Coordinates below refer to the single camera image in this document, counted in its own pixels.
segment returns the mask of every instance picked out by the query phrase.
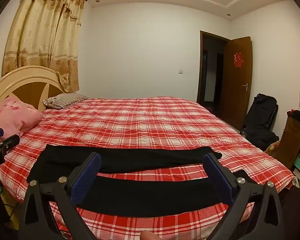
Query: red paper cutout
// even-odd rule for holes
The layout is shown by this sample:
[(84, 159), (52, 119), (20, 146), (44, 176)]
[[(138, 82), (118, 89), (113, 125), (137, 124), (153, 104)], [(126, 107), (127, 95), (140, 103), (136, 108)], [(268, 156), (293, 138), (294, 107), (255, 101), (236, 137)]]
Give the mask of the red paper cutout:
[(235, 67), (242, 67), (243, 63), (244, 63), (244, 60), (242, 59), (241, 52), (236, 53), (234, 55), (234, 65), (235, 65)]

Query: curtain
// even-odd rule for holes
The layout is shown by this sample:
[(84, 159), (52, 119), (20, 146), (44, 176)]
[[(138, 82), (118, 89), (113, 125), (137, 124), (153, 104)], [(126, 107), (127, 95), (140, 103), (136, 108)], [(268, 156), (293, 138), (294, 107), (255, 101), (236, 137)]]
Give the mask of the curtain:
[(79, 90), (77, 41), (85, 0), (22, 0), (5, 49), (2, 76), (26, 65), (50, 68), (66, 92)]

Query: metal screw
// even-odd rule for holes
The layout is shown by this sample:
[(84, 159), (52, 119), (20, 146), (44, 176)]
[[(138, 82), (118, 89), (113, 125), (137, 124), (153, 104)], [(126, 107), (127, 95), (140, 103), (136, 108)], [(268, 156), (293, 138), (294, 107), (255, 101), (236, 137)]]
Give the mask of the metal screw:
[(67, 181), (67, 177), (62, 176), (62, 177), (60, 177), (60, 178), (58, 179), (58, 181), (59, 181), (60, 183), (65, 183), (65, 182)]
[(36, 184), (37, 184), (37, 181), (36, 181), (36, 180), (31, 180), (31, 181), (30, 181), (30, 186), (33, 187), (33, 186), (35, 186)]
[(242, 177), (237, 178), (237, 182), (239, 182), (240, 184), (245, 184), (246, 180)]
[(267, 182), (267, 185), (268, 185), (269, 187), (274, 187), (274, 183), (273, 183), (272, 181), (268, 181), (268, 182)]

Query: hand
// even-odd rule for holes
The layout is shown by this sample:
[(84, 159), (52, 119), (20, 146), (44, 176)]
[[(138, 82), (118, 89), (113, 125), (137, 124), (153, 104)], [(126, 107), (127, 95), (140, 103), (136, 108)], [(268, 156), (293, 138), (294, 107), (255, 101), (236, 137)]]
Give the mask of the hand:
[(162, 240), (162, 239), (150, 231), (142, 231), (140, 234), (140, 240)]

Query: cream wooden headboard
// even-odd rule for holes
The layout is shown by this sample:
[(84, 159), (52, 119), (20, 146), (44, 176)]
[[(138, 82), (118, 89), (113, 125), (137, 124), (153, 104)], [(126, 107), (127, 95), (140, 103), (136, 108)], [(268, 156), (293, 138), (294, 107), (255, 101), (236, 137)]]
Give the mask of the cream wooden headboard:
[(0, 102), (13, 94), (39, 111), (46, 109), (43, 100), (61, 93), (65, 92), (57, 74), (42, 66), (24, 66), (0, 79)]

